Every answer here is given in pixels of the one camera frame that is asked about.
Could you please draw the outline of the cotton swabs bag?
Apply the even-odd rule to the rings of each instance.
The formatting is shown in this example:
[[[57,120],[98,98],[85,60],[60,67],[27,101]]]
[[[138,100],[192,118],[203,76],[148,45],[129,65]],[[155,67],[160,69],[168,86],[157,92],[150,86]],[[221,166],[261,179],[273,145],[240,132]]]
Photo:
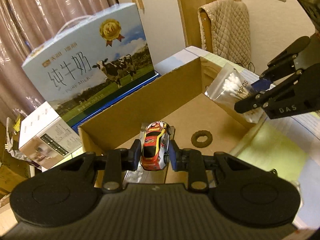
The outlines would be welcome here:
[[[237,113],[234,106],[237,102],[254,93],[254,89],[230,63],[226,63],[213,82],[206,88],[205,96],[210,100],[225,106],[247,122],[257,124],[266,117],[263,110],[256,108],[246,113]]]

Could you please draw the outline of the red toy race car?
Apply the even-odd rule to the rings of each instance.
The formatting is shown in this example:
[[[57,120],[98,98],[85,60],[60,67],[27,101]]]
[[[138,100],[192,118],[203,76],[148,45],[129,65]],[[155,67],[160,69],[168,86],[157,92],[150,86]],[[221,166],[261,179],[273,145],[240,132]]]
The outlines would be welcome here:
[[[171,127],[164,121],[155,121],[146,126],[140,157],[146,171],[163,170],[170,162],[169,142]]]

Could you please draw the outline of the silver green foil bag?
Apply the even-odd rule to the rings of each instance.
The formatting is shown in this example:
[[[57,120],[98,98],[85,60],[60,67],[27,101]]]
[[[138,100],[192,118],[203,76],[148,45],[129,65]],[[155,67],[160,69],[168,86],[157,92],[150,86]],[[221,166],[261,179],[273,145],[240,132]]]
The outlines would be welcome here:
[[[143,145],[143,138],[146,126],[149,124],[143,123],[139,135],[141,144]],[[174,138],[175,128],[171,127],[170,140]],[[136,171],[128,171],[125,175],[125,183],[162,183],[166,175],[167,167],[160,171],[146,171],[141,166],[140,160]]]

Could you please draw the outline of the brown cardboard box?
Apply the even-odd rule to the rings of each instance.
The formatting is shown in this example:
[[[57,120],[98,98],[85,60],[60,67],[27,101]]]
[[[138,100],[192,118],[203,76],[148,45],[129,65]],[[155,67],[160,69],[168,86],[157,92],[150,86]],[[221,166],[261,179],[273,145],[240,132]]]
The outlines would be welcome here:
[[[205,96],[221,68],[197,57],[126,96],[79,127],[83,150],[101,155],[115,148],[129,148],[143,124],[163,120],[174,126],[180,148],[191,148],[191,136],[208,130],[213,141],[202,154],[237,154],[242,138],[254,136],[260,126]]]

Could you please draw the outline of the checkered bed sheet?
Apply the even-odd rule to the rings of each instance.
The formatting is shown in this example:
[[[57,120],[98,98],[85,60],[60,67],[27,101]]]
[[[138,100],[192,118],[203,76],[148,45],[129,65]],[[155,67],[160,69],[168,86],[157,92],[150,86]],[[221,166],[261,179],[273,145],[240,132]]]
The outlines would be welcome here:
[[[275,168],[298,184],[302,207],[295,224],[319,228],[319,116],[309,113],[271,120],[263,116],[236,155],[259,168]]]

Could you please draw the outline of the beige quilted chair cover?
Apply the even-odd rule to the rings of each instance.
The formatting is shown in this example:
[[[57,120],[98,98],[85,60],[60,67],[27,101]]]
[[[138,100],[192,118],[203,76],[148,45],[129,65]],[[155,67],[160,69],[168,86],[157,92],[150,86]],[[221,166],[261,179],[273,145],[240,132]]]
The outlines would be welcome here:
[[[251,37],[245,3],[216,0],[200,6],[197,15],[202,49],[247,68]]]

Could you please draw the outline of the white appliance box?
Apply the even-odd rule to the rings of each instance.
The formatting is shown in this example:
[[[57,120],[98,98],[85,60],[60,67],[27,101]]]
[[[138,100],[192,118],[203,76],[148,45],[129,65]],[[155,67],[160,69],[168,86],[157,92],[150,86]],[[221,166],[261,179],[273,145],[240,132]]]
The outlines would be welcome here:
[[[50,169],[82,143],[79,135],[45,102],[21,122],[18,146],[29,159]]]

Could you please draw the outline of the blue milk carton box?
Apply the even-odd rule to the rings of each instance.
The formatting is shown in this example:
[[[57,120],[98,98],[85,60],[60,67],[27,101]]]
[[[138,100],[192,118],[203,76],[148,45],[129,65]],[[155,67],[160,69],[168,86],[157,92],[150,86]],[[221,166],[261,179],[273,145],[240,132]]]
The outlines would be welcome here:
[[[69,126],[157,75],[135,3],[86,16],[33,51],[22,68]]]

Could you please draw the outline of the beige curtain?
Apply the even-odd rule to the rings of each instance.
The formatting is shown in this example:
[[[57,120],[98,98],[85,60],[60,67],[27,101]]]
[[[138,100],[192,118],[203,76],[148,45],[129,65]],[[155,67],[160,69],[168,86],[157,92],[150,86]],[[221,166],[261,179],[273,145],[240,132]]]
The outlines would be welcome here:
[[[22,70],[26,57],[67,22],[118,0],[1,0],[1,124],[44,102]]]

